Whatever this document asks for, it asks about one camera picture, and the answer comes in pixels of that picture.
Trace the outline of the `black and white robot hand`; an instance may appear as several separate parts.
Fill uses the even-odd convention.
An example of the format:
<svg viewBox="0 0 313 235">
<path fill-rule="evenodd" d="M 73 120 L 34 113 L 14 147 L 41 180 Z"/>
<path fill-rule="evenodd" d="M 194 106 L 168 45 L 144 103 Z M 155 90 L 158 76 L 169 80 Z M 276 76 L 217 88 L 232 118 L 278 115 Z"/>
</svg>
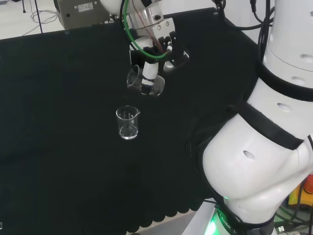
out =
<svg viewBox="0 0 313 235">
<path fill-rule="evenodd" d="M 180 44 L 172 18 L 147 28 L 137 29 L 135 42 L 148 54 L 161 56 L 154 59 L 145 56 L 136 46 L 130 45 L 131 69 L 127 75 L 127 88 L 143 95 L 159 96 L 164 89 L 166 73 L 185 65 L 190 56 Z"/>
</svg>

